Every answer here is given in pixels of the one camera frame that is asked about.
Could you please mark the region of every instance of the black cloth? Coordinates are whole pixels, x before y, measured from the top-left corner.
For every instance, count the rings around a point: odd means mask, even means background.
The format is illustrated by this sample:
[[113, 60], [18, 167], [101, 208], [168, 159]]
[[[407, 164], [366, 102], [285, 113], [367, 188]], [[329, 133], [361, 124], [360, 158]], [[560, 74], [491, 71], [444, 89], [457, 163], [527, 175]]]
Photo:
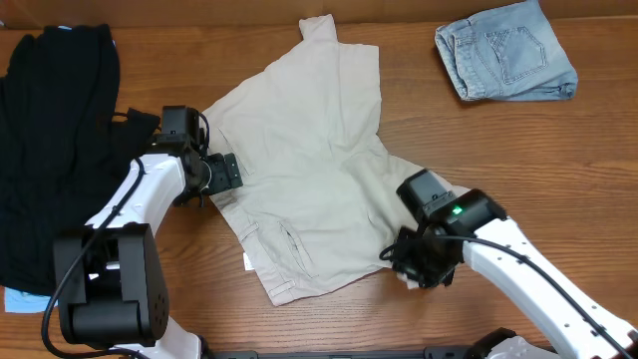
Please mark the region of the black cloth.
[[159, 125], [113, 122], [120, 63], [107, 25], [25, 36], [0, 78], [0, 285], [55, 289], [52, 242], [82, 226], [126, 177]]

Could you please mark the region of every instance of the wood grain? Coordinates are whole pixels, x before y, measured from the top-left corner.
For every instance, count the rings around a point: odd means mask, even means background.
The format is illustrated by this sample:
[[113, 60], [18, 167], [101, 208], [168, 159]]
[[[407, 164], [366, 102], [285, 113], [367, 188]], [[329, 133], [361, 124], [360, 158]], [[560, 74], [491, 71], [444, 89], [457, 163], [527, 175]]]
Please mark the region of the wood grain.
[[[434, 51], [440, 25], [338, 26], [342, 42], [380, 47], [382, 141], [394, 155], [491, 193], [580, 288], [638, 325], [638, 19], [552, 21], [580, 78], [575, 99], [555, 103], [461, 103]], [[0, 68], [23, 34], [0, 33]], [[118, 110], [154, 113], [177, 104], [203, 110], [300, 40], [295, 26], [114, 36]], [[171, 315], [214, 350], [419, 349], [472, 343], [499, 326], [546, 343], [464, 266], [448, 288], [409, 291], [382, 271], [275, 308], [254, 272], [244, 271], [241, 247], [214, 207], [172, 208], [157, 242]], [[0, 313], [0, 357], [50, 357], [40, 320]]]
[[[333, 14], [339, 23], [453, 21], [520, 0], [2, 0], [13, 29], [44, 25], [113, 27], [295, 25]], [[638, 0], [540, 0], [548, 18], [637, 15]]]

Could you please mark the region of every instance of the wire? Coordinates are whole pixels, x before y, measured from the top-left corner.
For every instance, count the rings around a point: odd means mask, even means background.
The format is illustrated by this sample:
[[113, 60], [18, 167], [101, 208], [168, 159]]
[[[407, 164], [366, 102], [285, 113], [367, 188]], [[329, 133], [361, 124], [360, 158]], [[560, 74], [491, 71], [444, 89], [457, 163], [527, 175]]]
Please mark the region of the wire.
[[113, 207], [113, 210], [111, 211], [111, 213], [102, 222], [102, 224], [100, 224], [98, 229], [96, 229], [93, 232], [93, 235], [91, 236], [91, 238], [89, 238], [89, 240], [87, 240], [87, 243], [82, 247], [80, 254], [78, 254], [78, 256], [73, 260], [73, 262], [71, 263], [71, 266], [62, 277], [60, 284], [58, 284], [58, 287], [56, 288], [53, 295], [49, 299], [47, 308], [44, 311], [44, 316], [42, 318], [42, 328], [41, 328], [42, 342], [44, 343], [44, 346], [47, 348], [47, 350], [51, 352], [51, 354], [59, 358], [98, 358], [98, 357], [103, 357], [107, 355], [128, 355], [138, 359], [149, 359], [147, 356], [145, 356], [144, 354], [138, 351], [124, 349], [124, 348], [108, 349], [108, 350], [101, 350], [101, 351], [94, 351], [94, 352], [87, 352], [87, 353], [66, 353], [56, 348], [51, 342], [51, 338], [49, 338], [49, 321], [51, 320], [51, 313], [53, 312], [55, 302], [58, 300], [58, 298], [60, 298], [60, 294], [62, 294], [62, 290], [71, 279], [71, 276], [73, 275], [74, 270], [84, 260], [84, 257], [87, 254], [87, 252], [93, 247], [93, 245], [98, 241], [98, 239], [100, 239], [106, 227], [120, 213], [120, 210], [122, 210], [122, 207], [124, 207], [124, 205], [127, 203], [129, 198], [131, 198], [133, 193], [136, 191], [136, 189], [140, 185], [140, 182], [142, 182], [142, 177], [145, 175], [144, 164], [142, 163], [140, 159], [136, 159], [136, 162], [138, 163], [138, 166], [140, 167], [140, 172], [138, 173], [138, 177], [136, 178], [136, 181], [133, 183], [131, 188], [125, 193], [125, 195], [122, 197], [120, 202]]
[[206, 159], [206, 151], [208, 150], [208, 147], [210, 146], [210, 125], [208, 124], [208, 119], [206, 118], [206, 116], [203, 115], [203, 113], [201, 112], [197, 112], [197, 113], [199, 114], [203, 122], [206, 124], [206, 138], [204, 140], [205, 144], [200, 149], [200, 155], [204, 159]]
[[603, 326], [598, 324], [591, 316], [589, 316], [589, 314], [587, 314], [587, 312], [580, 305], [578, 305], [578, 303], [576, 303], [576, 301], [551, 276], [549, 276], [549, 274], [547, 274], [534, 262], [529, 260], [529, 258], [527, 258], [525, 255], [522, 255], [514, 250], [511, 250], [510, 248], [507, 248], [506, 246], [496, 244], [492, 241], [485, 240], [485, 239], [458, 236], [458, 235], [437, 235], [437, 238], [447, 239], [447, 240], [466, 240], [468, 242], [486, 245], [486, 246], [498, 249], [500, 251], [503, 251], [515, 257], [516, 259], [520, 260], [522, 263], [527, 264], [529, 267], [531, 267], [531, 269], [533, 269], [536, 273], [538, 273], [541, 277], [543, 277], [552, 287], [554, 287], [554, 289], [556, 289], [556, 291], [563, 298], [565, 298], [565, 300], [578, 312], [578, 314], [582, 315], [583, 319], [587, 323], [589, 323], [589, 325], [591, 325], [592, 328], [594, 328], [596, 333], [600, 334], [600, 336], [605, 338], [605, 340], [607, 341], [607, 343], [609, 343], [609, 345], [614, 347], [614, 349], [616, 349], [618, 353], [620, 353], [626, 359], [633, 359], [632, 356], [625, 350], [625, 348], [623, 348], [620, 344], [618, 344], [618, 342], [614, 340], [614, 338], [612, 338], [611, 335], [609, 335], [609, 333], [607, 333], [607, 331], [605, 330]]

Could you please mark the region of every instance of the clothing tag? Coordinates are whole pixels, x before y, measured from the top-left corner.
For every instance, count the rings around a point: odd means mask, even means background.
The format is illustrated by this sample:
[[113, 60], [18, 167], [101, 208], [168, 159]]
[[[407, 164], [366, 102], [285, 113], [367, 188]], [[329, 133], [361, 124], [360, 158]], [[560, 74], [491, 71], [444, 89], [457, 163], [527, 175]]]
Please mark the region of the clothing tag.
[[246, 254], [246, 252], [243, 252], [243, 267], [246, 268], [246, 270], [255, 270], [250, 259], [248, 259], [248, 254]]

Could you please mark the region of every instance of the black cable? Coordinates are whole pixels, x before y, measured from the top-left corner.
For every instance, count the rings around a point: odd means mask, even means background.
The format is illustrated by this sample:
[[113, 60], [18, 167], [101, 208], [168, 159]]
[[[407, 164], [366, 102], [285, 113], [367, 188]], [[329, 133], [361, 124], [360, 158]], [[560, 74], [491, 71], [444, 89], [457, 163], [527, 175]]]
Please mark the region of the black cable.
[[203, 113], [201, 112], [197, 112], [199, 114], [199, 116], [201, 117], [201, 119], [203, 120], [203, 122], [206, 124], [206, 138], [205, 138], [205, 144], [202, 146], [202, 148], [200, 149], [200, 155], [206, 159], [206, 151], [208, 150], [208, 147], [210, 146], [210, 125], [208, 124], [208, 119], [206, 118], [206, 116], [203, 115]]
[[437, 235], [437, 238], [447, 239], [447, 240], [466, 240], [468, 242], [474, 242], [474, 243], [486, 245], [486, 246], [498, 249], [502, 252], [505, 252], [513, 256], [514, 258], [518, 259], [522, 263], [527, 264], [531, 269], [533, 269], [536, 273], [538, 273], [541, 277], [543, 277], [554, 289], [556, 289], [556, 291], [563, 298], [565, 298], [565, 300], [578, 312], [578, 314], [582, 315], [583, 319], [587, 323], [589, 323], [589, 325], [591, 325], [592, 328], [594, 328], [596, 333], [600, 334], [603, 338], [605, 338], [605, 340], [607, 341], [607, 343], [609, 343], [609, 345], [614, 347], [614, 349], [616, 349], [618, 353], [620, 353], [626, 359], [633, 359], [631, 355], [629, 355], [629, 353], [625, 350], [625, 348], [623, 348], [620, 344], [618, 344], [618, 342], [614, 340], [614, 338], [612, 338], [611, 335], [609, 335], [609, 333], [607, 333], [604, 327], [602, 327], [591, 316], [589, 316], [589, 314], [587, 314], [587, 312], [580, 305], [578, 305], [578, 303], [576, 303], [576, 301], [552, 277], [550, 277], [549, 274], [547, 274], [534, 262], [529, 260], [529, 258], [527, 258], [525, 255], [522, 255], [510, 248], [507, 248], [506, 246], [496, 244], [492, 241], [485, 240], [485, 239], [458, 236], [458, 235]]
[[138, 351], [124, 349], [124, 348], [101, 350], [101, 351], [87, 352], [87, 353], [66, 353], [56, 348], [51, 342], [51, 338], [49, 338], [49, 321], [51, 320], [51, 313], [53, 312], [55, 302], [60, 297], [62, 290], [69, 282], [74, 270], [84, 260], [84, 257], [89, 251], [89, 249], [91, 249], [91, 247], [93, 247], [96, 241], [100, 239], [100, 237], [102, 236], [102, 233], [104, 232], [106, 227], [109, 225], [109, 223], [120, 213], [120, 210], [122, 210], [122, 207], [127, 203], [129, 198], [136, 191], [136, 189], [140, 185], [140, 182], [142, 182], [142, 177], [146, 174], [144, 171], [144, 164], [142, 163], [142, 161], [140, 159], [136, 159], [136, 162], [138, 163], [138, 166], [140, 167], [140, 172], [138, 173], [138, 177], [136, 178], [136, 181], [133, 183], [131, 188], [125, 193], [125, 195], [122, 197], [120, 202], [113, 207], [113, 210], [111, 211], [109, 216], [107, 216], [107, 218], [102, 222], [102, 224], [100, 224], [98, 229], [96, 229], [93, 232], [93, 235], [91, 236], [91, 238], [89, 238], [89, 240], [87, 240], [87, 243], [82, 247], [80, 254], [78, 254], [78, 256], [74, 259], [73, 263], [71, 263], [71, 266], [62, 277], [60, 284], [58, 284], [58, 287], [56, 288], [55, 292], [49, 299], [47, 308], [44, 311], [44, 316], [42, 318], [42, 328], [41, 328], [42, 342], [44, 343], [44, 346], [47, 348], [47, 350], [51, 352], [51, 354], [59, 358], [98, 358], [98, 357], [103, 357], [107, 355], [128, 355], [138, 359], [149, 359], [147, 356], [145, 356], [144, 354]]

